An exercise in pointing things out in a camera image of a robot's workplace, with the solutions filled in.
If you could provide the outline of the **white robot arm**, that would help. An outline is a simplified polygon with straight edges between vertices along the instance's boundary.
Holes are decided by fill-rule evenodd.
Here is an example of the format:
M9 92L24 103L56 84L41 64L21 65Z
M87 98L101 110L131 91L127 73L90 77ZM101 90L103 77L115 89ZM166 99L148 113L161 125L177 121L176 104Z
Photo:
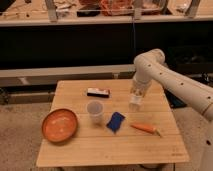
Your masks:
M161 49L137 55L131 93L144 97L151 81L155 80L208 120L199 171L213 171L213 88L170 70L164 62L165 54Z

